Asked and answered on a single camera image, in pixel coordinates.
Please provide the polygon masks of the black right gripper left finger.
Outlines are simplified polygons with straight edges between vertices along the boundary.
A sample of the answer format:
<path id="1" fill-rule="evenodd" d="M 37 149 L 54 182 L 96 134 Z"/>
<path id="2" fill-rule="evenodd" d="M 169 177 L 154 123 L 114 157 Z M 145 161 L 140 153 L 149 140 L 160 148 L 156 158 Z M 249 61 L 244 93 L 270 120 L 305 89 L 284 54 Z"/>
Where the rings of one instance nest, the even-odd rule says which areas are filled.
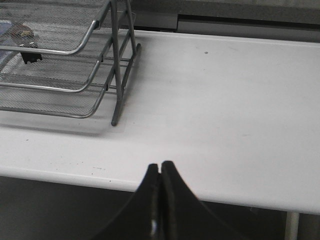
<path id="1" fill-rule="evenodd" d="M 94 240 L 157 240 L 159 183 L 157 164 L 150 164 L 138 189 Z"/>

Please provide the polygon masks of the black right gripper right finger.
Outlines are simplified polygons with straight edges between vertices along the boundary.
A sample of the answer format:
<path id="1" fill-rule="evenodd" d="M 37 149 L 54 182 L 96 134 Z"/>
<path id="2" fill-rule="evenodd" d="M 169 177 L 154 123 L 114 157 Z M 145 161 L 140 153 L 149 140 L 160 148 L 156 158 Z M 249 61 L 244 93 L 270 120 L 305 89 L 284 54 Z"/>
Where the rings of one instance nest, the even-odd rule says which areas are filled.
<path id="1" fill-rule="evenodd" d="M 241 240 L 240 233 L 210 212 L 194 195 L 172 161 L 161 165 L 166 196 L 163 216 L 166 240 Z"/>

